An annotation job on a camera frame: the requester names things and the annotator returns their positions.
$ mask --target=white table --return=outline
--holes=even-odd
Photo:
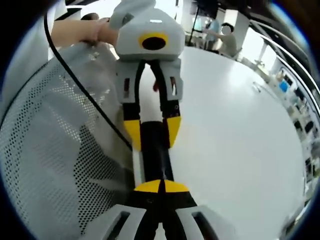
[[[251,69],[226,57],[186,47],[181,55],[182,122],[170,150],[175,181],[196,202],[231,221],[240,240],[272,240],[303,204],[304,161],[286,110]],[[140,84],[142,121],[161,120],[154,76]],[[136,183],[141,182],[134,151]]]

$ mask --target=yellow plastic part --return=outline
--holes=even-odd
[[[134,190],[138,192],[157,193],[159,191],[160,180],[148,181],[140,184]]]
[[[164,34],[162,32],[148,32],[148,33],[142,34],[138,39],[139,44],[142,48],[143,48],[142,43],[144,42],[144,40],[149,39],[149,38],[160,38],[165,41],[165,44],[168,43],[168,36],[166,34]]]
[[[133,147],[141,151],[140,120],[124,121],[124,127],[132,139]]]
[[[189,192],[189,189],[182,183],[177,183],[170,180],[164,180],[166,193],[182,193]]]
[[[169,131],[170,148],[175,144],[181,123],[181,116],[174,116],[166,119]]]

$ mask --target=yellow circular marker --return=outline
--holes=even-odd
[[[166,46],[168,36],[161,32],[148,32],[141,35],[138,41],[143,49],[156,51]]]

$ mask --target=round table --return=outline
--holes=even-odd
[[[186,47],[181,127],[170,159],[174,180],[198,205],[231,222],[240,240],[275,240],[304,202],[302,147],[290,117],[254,71]],[[153,73],[140,83],[141,120],[161,120]],[[258,89],[254,83],[263,88]],[[141,182],[134,151],[136,184]]]

